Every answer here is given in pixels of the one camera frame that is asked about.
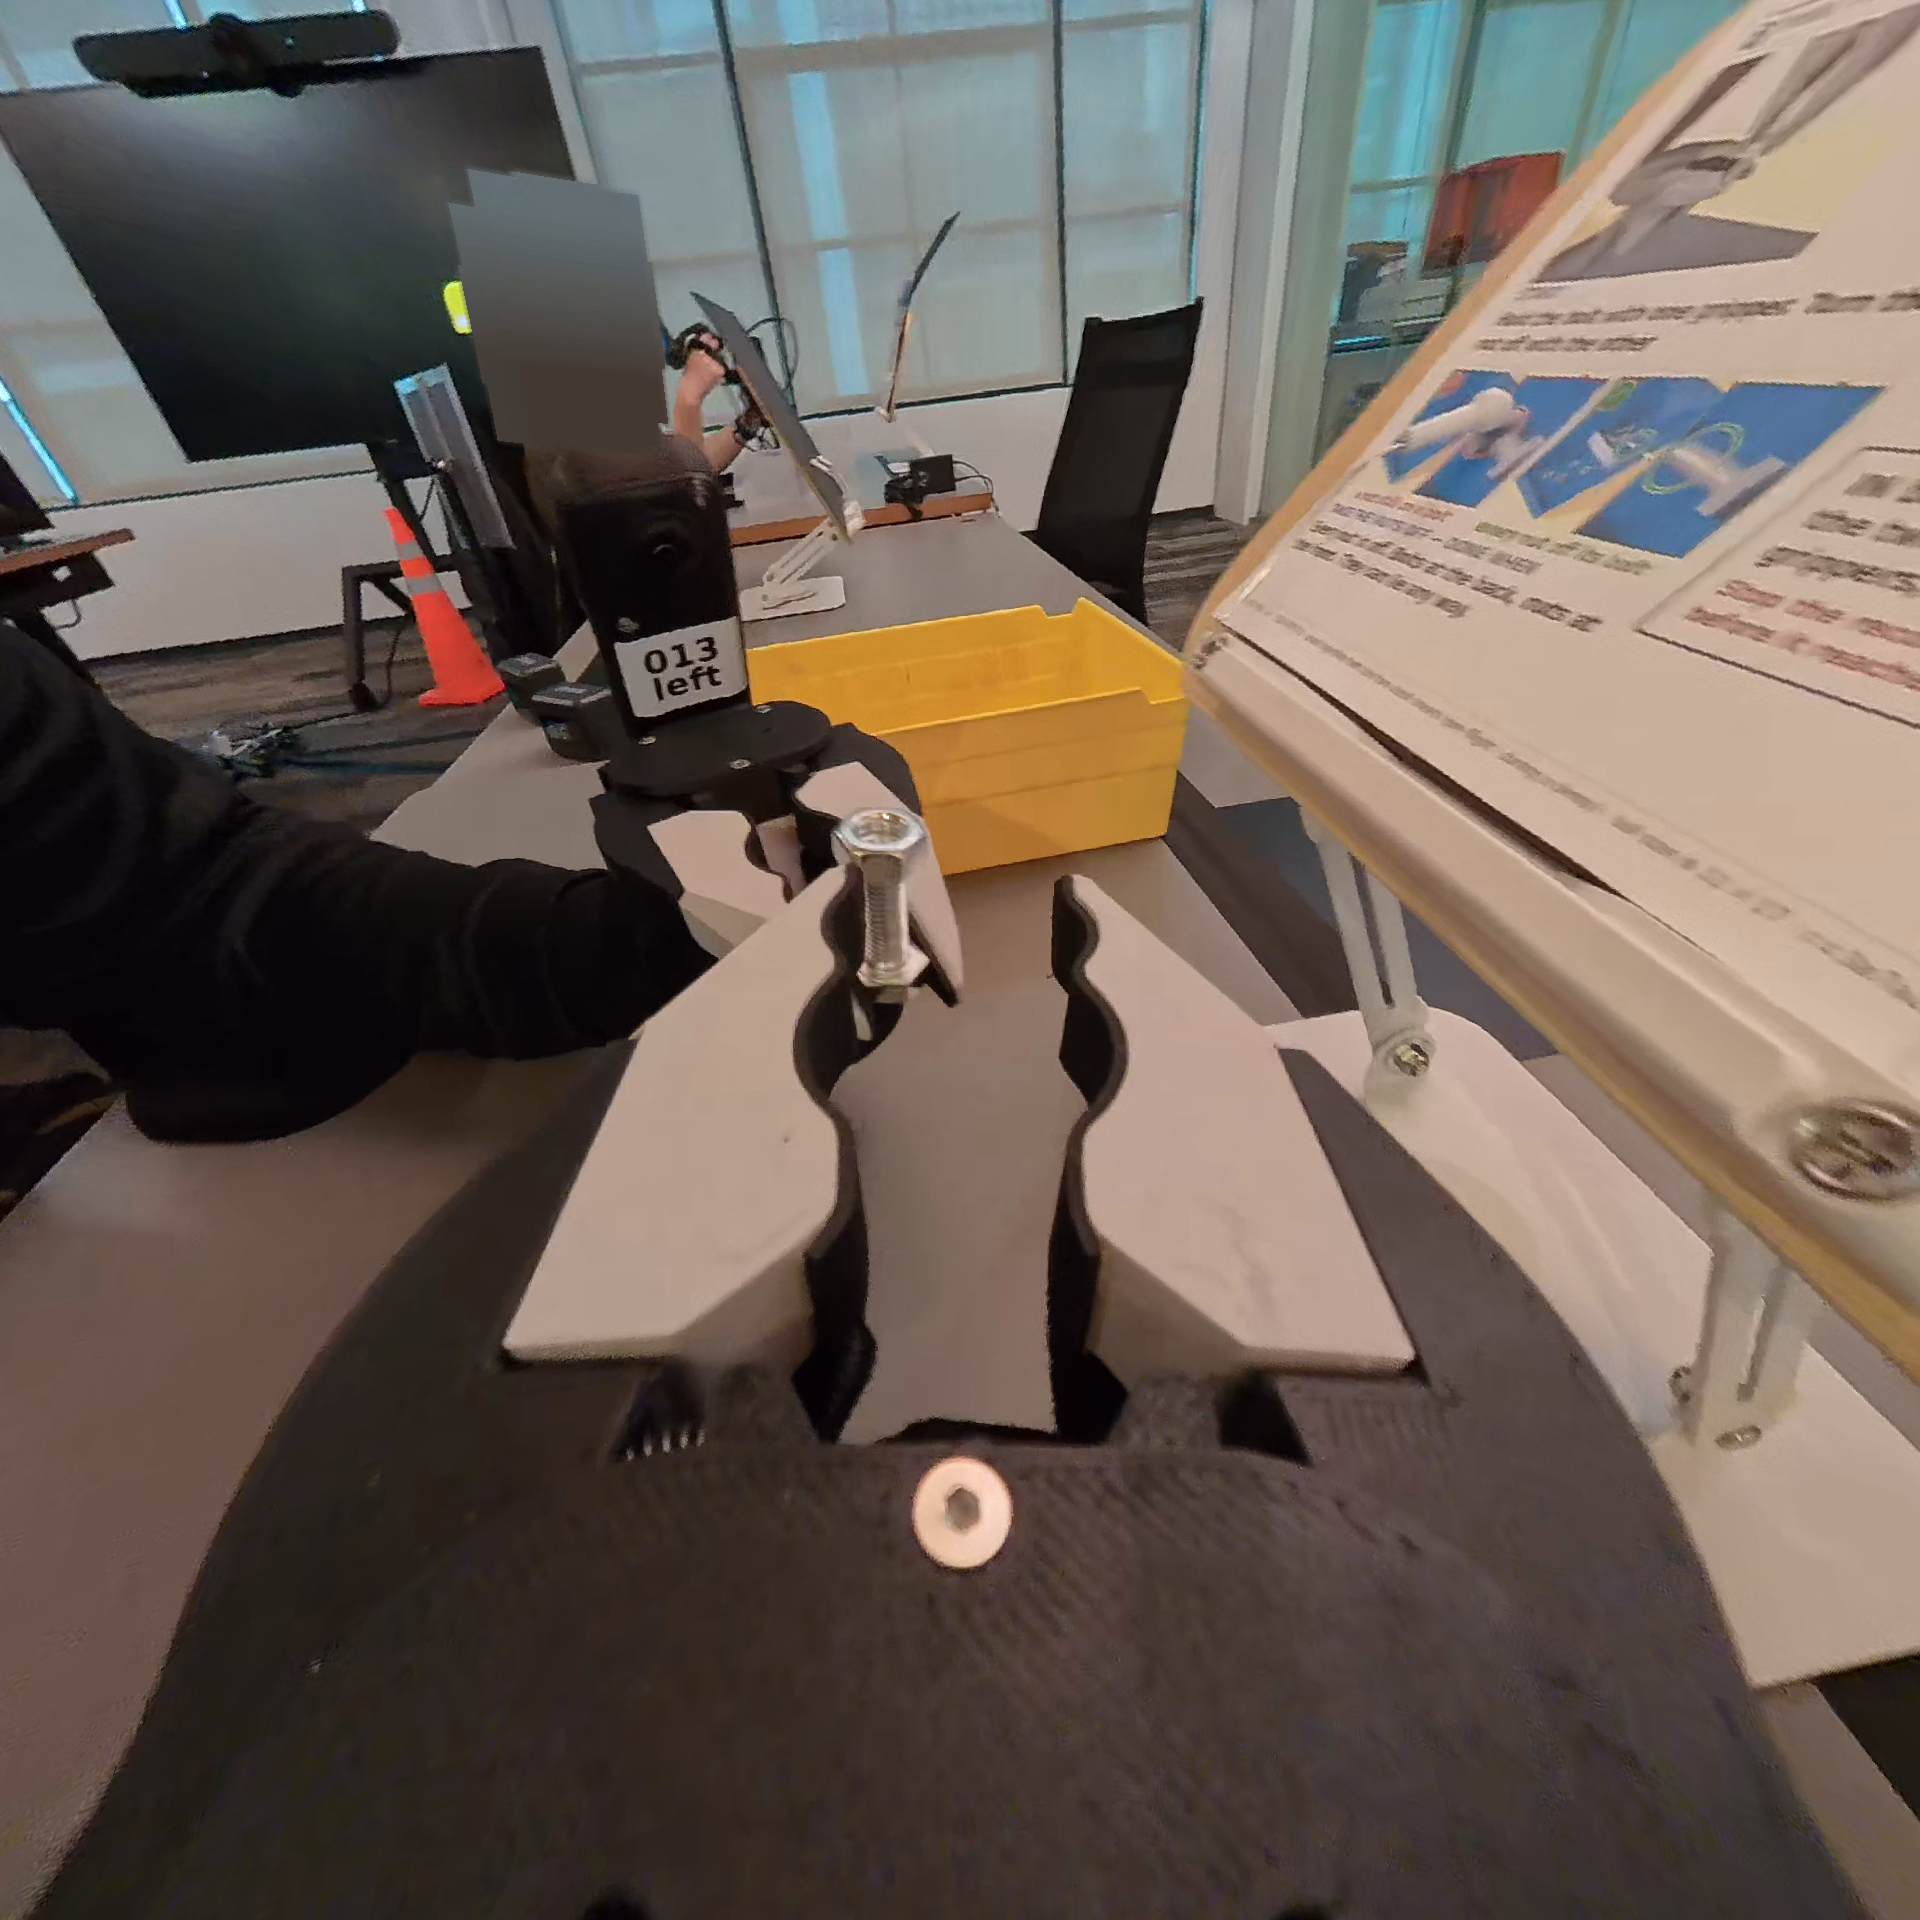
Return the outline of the black video bar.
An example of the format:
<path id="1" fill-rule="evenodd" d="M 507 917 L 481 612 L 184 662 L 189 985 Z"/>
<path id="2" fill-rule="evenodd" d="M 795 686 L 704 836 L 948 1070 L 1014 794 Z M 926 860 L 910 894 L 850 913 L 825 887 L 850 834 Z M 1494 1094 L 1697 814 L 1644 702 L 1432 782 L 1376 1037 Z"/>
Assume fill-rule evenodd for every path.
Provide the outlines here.
<path id="1" fill-rule="evenodd" d="M 74 58 L 100 82 L 137 99 L 272 92 L 380 75 L 401 54 L 385 9 L 244 19 L 217 11 L 198 25 L 76 37 Z"/>

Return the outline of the orange cabinet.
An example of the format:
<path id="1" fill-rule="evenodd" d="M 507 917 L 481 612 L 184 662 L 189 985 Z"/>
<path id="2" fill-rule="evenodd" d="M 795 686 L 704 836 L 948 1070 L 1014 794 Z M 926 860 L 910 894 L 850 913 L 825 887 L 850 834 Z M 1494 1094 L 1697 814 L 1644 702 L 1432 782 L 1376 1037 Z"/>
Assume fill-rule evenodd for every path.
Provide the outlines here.
<path id="1" fill-rule="evenodd" d="M 1425 276 L 1480 267 L 1498 258 L 1558 186 L 1562 150 L 1474 161 L 1444 174 L 1432 199 Z"/>

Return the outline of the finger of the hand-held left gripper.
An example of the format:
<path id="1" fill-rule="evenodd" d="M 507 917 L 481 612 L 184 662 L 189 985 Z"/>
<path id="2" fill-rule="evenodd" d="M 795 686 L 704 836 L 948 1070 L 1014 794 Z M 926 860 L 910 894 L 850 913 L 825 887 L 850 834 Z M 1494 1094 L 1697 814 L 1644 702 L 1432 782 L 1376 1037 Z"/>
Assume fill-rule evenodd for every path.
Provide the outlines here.
<path id="1" fill-rule="evenodd" d="M 678 885 L 678 910 L 709 956 L 726 956 L 794 899 L 794 882 L 766 862 L 761 833 L 732 807 L 693 807 L 649 822 L 649 838 Z"/>
<path id="2" fill-rule="evenodd" d="M 906 876 L 910 918 L 918 947 L 928 954 L 928 971 L 906 1003 L 876 1003 L 857 985 L 862 908 L 857 871 L 832 860 L 832 825 L 856 810 L 898 807 L 922 817 L 917 801 L 896 794 L 868 765 L 845 761 L 800 779 L 794 794 L 794 817 L 803 857 L 811 862 L 809 882 L 789 914 L 808 924 L 828 950 L 828 962 L 850 975 L 850 995 L 864 1010 L 904 1010 L 922 993 L 955 1006 L 964 987 L 963 937 L 948 901 L 945 871 L 931 843 Z"/>

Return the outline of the black mesh office chair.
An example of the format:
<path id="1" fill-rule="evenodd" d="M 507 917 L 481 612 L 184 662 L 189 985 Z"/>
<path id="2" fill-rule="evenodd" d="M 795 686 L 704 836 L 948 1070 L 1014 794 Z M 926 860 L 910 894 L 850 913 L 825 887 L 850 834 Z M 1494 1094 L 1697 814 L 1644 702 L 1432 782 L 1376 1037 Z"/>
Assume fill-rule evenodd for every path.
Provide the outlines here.
<path id="1" fill-rule="evenodd" d="M 1205 305 L 1088 318 L 1032 541 L 1145 619 L 1145 549 Z"/>

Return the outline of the orange traffic cone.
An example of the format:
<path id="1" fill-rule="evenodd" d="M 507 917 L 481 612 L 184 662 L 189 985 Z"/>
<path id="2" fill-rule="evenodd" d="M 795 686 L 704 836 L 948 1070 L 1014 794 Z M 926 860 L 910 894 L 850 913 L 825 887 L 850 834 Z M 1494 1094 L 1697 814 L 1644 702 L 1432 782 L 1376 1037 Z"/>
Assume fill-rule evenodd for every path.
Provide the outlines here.
<path id="1" fill-rule="evenodd" d="M 492 705 L 506 692 L 506 684 L 488 649 L 474 635 L 465 612 L 452 605 L 437 564 L 427 558 L 426 546 L 412 531 L 405 515 L 396 507 L 387 507 L 385 521 L 392 531 L 401 564 L 401 582 L 412 602 L 416 630 L 430 670 L 430 686 L 419 692 L 419 705 L 424 709 L 466 709 Z"/>

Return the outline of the silver bolt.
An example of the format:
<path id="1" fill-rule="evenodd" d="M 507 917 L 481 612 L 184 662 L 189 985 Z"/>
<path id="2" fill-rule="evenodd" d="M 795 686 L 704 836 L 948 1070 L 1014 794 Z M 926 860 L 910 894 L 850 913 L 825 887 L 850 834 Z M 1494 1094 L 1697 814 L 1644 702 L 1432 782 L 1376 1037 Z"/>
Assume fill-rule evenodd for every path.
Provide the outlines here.
<path id="1" fill-rule="evenodd" d="M 906 887 L 906 862 L 896 855 L 857 855 L 862 935 L 857 985 L 876 1003 L 906 1003 L 928 971 L 928 954 L 918 947 Z"/>

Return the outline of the grey tilted panel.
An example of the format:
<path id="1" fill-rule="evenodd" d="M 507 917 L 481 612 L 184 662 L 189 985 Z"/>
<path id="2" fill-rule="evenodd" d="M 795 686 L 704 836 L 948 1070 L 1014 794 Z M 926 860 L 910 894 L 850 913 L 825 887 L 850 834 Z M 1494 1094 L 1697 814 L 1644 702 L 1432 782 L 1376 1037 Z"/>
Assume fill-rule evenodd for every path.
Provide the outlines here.
<path id="1" fill-rule="evenodd" d="M 427 467 L 469 605 L 492 618 L 510 612 L 514 533 L 450 369 L 396 380 L 396 397 Z"/>

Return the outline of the wooden document board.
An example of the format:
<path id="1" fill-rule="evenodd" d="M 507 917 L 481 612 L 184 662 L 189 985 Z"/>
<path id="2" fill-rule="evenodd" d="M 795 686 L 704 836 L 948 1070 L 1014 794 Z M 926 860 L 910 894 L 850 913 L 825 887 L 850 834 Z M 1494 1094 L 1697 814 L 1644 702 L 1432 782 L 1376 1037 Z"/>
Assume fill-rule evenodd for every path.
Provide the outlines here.
<path id="1" fill-rule="evenodd" d="M 1630 135 L 1633 115 L 1674 69 L 1480 273 L 1235 562 L 1192 630 L 1192 690 L 1304 814 L 1331 827 L 1838 1317 L 1915 1379 L 1915 1076 L 1896 1079 L 1880 1059 L 1793 1020 L 1214 618 L 1290 524 L 1290 502 L 1337 475 L 1364 428 L 1406 393 L 1421 354 L 1469 315 L 1468 300 L 1492 291 L 1494 265 L 1553 226 L 1563 189 Z"/>

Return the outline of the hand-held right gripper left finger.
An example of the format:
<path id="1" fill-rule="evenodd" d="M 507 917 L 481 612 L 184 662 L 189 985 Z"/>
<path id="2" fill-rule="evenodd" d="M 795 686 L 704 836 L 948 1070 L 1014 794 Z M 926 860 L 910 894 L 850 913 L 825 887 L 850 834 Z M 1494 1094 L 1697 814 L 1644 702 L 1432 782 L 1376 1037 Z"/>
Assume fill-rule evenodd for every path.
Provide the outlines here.
<path id="1" fill-rule="evenodd" d="M 787 1375 L 844 1426 L 873 1379 L 857 1151 L 859 891 L 808 887 L 636 1037 L 504 1350 Z"/>

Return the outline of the white document stand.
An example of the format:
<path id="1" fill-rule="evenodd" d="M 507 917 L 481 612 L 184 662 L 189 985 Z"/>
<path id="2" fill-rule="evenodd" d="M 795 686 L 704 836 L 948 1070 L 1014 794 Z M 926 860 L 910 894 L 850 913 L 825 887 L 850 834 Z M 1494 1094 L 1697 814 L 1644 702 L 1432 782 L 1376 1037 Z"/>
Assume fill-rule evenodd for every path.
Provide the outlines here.
<path id="1" fill-rule="evenodd" d="M 1649 1444 L 1744 1674 L 1778 1687 L 1918 1647 L 1915 1382 L 1571 1063 L 1417 1001 L 1401 905 L 1312 845 L 1357 1012 L 1274 1029 L 1526 1271 Z"/>

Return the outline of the person's left forearm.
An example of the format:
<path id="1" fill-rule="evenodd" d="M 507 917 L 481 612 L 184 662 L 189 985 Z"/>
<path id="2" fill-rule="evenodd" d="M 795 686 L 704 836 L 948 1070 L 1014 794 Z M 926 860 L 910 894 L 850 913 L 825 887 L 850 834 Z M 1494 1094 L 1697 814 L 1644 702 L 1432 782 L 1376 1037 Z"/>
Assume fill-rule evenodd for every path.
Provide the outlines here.
<path id="1" fill-rule="evenodd" d="M 649 879 L 264 807 L 5 623 L 5 1029 L 74 1042 L 152 1141 L 299 1134 L 424 1053 L 621 1042 L 710 967 Z"/>

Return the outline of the wooden office desk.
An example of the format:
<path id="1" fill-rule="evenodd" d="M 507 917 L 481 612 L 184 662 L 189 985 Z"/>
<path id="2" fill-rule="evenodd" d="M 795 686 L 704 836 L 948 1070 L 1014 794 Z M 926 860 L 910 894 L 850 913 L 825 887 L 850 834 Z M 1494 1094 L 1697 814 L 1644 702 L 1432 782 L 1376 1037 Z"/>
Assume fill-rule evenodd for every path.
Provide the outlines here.
<path id="1" fill-rule="evenodd" d="M 859 507 L 864 531 L 994 513 L 992 486 L 961 478 L 955 491 L 931 494 L 917 507 L 892 500 L 892 478 L 883 457 L 868 449 L 828 450 L 828 467 L 844 485 L 849 502 Z M 734 549 L 795 541 L 825 521 L 825 507 L 808 473 L 785 450 L 746 450 L 726 468 L 734 505 L 726 509 Z"/>

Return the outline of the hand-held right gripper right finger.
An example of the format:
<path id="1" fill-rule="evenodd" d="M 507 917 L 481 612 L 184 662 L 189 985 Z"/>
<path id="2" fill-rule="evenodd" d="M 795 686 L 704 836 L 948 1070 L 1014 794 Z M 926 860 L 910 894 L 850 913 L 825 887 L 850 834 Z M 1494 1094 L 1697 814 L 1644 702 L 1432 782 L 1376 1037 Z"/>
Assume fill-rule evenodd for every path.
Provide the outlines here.
<path id="1" fill-rule="evenodd" d="M 1145 1381 L 1401 1375 L 1417 1361 L 1281 1046 L 1083 876 L 1054 885 L 1083 1098 L 1049 1230 L 1057 1433 Z"/>

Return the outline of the yellow plastic bin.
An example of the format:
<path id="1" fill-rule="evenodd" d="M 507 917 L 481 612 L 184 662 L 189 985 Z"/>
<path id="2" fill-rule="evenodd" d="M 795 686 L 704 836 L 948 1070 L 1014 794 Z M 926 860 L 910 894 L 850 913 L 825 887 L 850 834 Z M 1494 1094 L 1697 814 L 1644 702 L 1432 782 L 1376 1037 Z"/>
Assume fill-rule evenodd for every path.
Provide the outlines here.
<path id="1" fill-rule="evenodd" d="M 1088 598 L 766 644 L 750 677 L 763 702 L 816 706 L 906 758 L 948 877 L 1169 830 L 1185 670 Z"/>

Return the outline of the large black screen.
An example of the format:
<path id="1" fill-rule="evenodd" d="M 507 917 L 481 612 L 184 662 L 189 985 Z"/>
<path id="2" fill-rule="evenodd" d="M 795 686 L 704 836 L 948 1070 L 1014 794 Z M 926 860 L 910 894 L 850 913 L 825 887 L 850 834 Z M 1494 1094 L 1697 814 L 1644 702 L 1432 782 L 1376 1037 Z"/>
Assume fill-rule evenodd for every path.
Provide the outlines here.
<path id="1" fill-rule="evenodd" d="M 193 465 L 405 441 L 396 386 L 433 369 L 489 418 L 450 211 L 472 172 L 574 178 L 536 45 L 13 93 L 5 149 Z"/>

